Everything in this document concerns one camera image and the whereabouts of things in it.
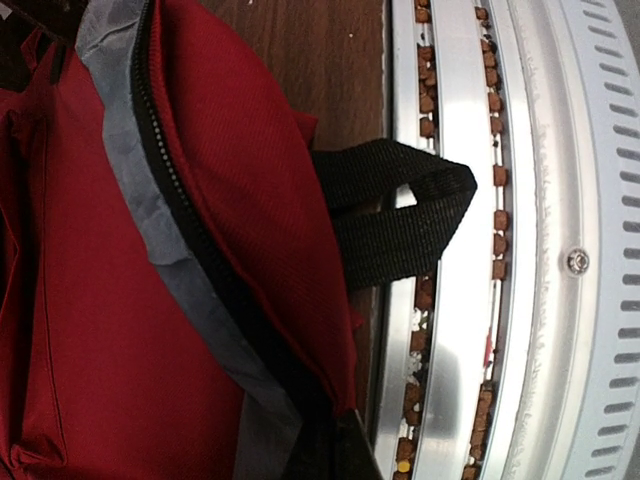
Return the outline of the red backpack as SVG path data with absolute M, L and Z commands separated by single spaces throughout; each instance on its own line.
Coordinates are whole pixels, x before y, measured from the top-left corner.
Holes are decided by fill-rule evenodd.
M 1 22 L 1 475 L 377 479 L 351 292 L 430 272 L 468 166 L 312 149 L 196 1 Z

